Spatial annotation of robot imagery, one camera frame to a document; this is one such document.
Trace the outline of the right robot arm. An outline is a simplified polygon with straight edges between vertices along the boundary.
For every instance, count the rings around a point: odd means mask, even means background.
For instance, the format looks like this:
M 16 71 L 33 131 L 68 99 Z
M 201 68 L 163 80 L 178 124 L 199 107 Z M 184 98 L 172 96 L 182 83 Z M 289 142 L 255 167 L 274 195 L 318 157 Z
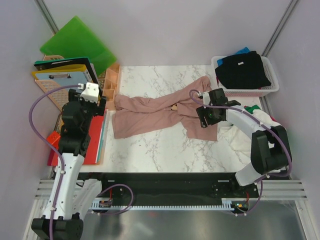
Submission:
M 286 129 L 263 123 L 238 101 L 228 100 L 224 90 L 189 91 L 190 98 L 200 106 L 196 109 L 200 125 L 207 128 L 228 122 L 240 129 L 250 140 L 250 163 L 234 174 L 229 191 L 235 197 L 247 191 L 247 185 L 267 176 L 287 177 L 292 171 L 292 156 Z

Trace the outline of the pink t shirt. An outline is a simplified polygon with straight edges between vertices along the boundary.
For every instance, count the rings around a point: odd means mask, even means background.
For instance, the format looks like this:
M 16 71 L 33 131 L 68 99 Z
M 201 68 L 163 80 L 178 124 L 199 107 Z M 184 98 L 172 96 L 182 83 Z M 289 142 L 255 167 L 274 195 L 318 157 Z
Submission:
M 200 105 L 189 96 L 191 90 L 206 92 L 211 89 L 210 79 L 202 76 L 186 87 L 158 98 L 118 94 L 115 97 L 116 112 L 112 116 L 114 138 L 125 139 L 181 123 L 189 139 L 215 142 L 218 139 L 218 126 L 201 127 L 196 112 Z

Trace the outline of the white t shirt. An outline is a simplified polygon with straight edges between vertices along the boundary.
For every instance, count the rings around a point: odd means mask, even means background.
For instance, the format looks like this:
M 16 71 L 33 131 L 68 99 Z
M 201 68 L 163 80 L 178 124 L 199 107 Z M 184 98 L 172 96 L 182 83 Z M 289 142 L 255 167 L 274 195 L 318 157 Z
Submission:
M 264 111 L 263 113 L 260 113 L 254 117 L 266 125 L 270 125 L 273 127 L 281 125 Z M 239 162 L 241 165 L 240 168 L 250 163 L 251 139 L 235 125 L 231 125 L 226 121 L 218 123 L 217 129 L 219 131 L 219 134 L 222 137 L 226 138 L 226 141 L 228 142 L 231 150 L 235 151 L 235 155 L 239 158 Z

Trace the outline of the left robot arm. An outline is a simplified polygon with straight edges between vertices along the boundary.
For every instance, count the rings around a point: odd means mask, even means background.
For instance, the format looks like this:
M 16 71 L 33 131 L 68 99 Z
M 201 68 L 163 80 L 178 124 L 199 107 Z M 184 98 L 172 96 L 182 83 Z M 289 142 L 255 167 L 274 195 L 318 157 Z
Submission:
M 79 240 L 84 218 L 94 199 L 106 196 L 108 182 L 87 179 L 75 192 L 78 175 L 90 144 L 89 129 L 93 117 L 103 116 L 106 98 L 96 83 L 69 85 L 68 102 L 62 107 L 63 125 L 58 147 L 39 136 L 56 154 L 57 171 L 48 203 L 39 218 L 34 218 L 31 229 L 42 240 Z

